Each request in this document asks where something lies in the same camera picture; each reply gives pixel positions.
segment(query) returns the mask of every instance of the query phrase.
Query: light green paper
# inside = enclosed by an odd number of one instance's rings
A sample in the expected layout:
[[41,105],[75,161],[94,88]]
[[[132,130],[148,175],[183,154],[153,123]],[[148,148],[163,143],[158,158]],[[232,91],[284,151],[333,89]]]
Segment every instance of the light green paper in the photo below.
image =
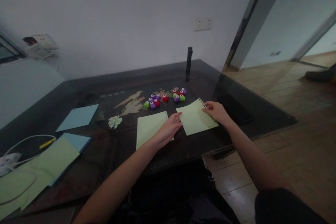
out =
[[136,133],[136,149],[139,149],[149,138],[151,138],[167,121],[167,111],[148,115],[145,117],[138,117],[138,131]]
[[198,98],[188,106],[176,109],[177,112],[183,112],[180,118],[187,136],[218,126],[215,119],[202,111],[204,108],[206,108],[206,106],[203,101]]
[[43,189],[49,185],[75,158],[78,151],[65,138],[55,142],[39,157],[21,165],[15,171],[0,178],[0,202],[22,193],[37,175],[35,183],[19,198],[0,206],[0,220],[21,207],[25,209]]
[[50,148],[43,152],[36,159],[36,164],[28,163],[27,170],[33,171],[37,175],[36,182],[25,194],[27,200],[21,206],[25,209],[39,195],[51,181],[59,176],[72,161],[79,156],[79,152],[68,142],[66,138],[59,139]]

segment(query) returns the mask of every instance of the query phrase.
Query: left hand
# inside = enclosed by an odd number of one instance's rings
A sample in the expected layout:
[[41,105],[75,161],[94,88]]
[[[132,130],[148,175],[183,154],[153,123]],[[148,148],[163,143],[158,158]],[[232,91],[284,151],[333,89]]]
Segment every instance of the left hand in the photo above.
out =
[[182,112],[172,114],[161,128],[147,142],[154,144],[157,150],[165,146],[181,128],[180,115]]

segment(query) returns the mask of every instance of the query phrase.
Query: paper sheet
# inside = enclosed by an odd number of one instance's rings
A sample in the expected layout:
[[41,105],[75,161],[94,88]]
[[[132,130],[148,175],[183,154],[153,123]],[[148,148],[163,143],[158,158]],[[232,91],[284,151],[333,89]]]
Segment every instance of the paper sheet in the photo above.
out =
[[186,135],[192,135],[218,126],[218,123],[202,109],[206,108],[203,101],[198,98],[188,106],[177,108],[177,112],[183,112],[180,116]]
[[[0,201],[4,202],[12,199],[23,192],[33,181],[33,176],[27,173],[10,172],[0,179]],[[0,206],[0,220],[10,215],[26,201],[25,197],[9,202]]]
[[0,206],[0,219],[5,218],[17,208],[25,209],[37,195],[49,185],[75,158],[78,151],[65,139],[60,139],[45,150],[39,157],[21,165],[15,171],[0,178],[0,201],[9,200],[22,191],[37,175],[35,183],[16,200]]
[[95,114],[98,105],[99,104],[81,108],[74,108],[64,119],[56,132],[88,125],[93,115]]
[[24,193],[27,195],[27,200],[21,206],[21,210],[25,209],[78,155],[79,152],[72,144],[63,138],[33,159],[32,161],[35,161],[36,164],[27,162],[25,165],[28,165],[28,167],[25,169],[33,171],[37,175],[37,180]]
[[167,111],[150,116],[148,115],[145,117],[138,117],[136,149],[139,149],[141,145],[143,145],[149,138],[151,138],[161,128],[165,121],[167,121],[167,119]]
[[[71,143],[71,145],[76,149],[76,151],[78,151],[79,153],[82,152],[82,150],[84,149],[84,147],[90,142],[91,137],[86,137],[86,136],[80,136],[80,135],[74,135],[74,134],[70,134],[70,133],[64,133],[63,135],[61,135],[61,137],[59,139],[56,140],[59,141],[60,139],[67,139],[69,143]],[[57,178],[55,178],[50,184],[49,186],[52,186],[57,180],[58,178],[67,170],[67,168],[57,176]]]

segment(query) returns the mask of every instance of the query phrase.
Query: window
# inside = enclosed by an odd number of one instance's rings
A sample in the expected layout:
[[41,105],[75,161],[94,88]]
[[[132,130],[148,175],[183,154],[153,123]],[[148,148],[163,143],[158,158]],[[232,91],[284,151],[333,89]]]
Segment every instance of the window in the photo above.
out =
[[3,36],[0,35],[0,64],[25,58]]

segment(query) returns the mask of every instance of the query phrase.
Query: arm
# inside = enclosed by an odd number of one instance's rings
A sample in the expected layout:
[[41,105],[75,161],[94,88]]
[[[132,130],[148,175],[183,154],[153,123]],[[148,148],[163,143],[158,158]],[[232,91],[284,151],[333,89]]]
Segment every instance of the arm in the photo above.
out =
[[236,148],[243,164],[258,191],[285,188],[293,193],[294,189],[281,173],[267,160],[260,150],[244,134],[230,118],[222,104],[208,101],[203,112],[211,115],[221,123],[230,134],[233,146]]
[[163,126],[119,166],[93,193],[73,223],[105,223],[126,197],[154,155],[182,126],[180,113],[173,114]]

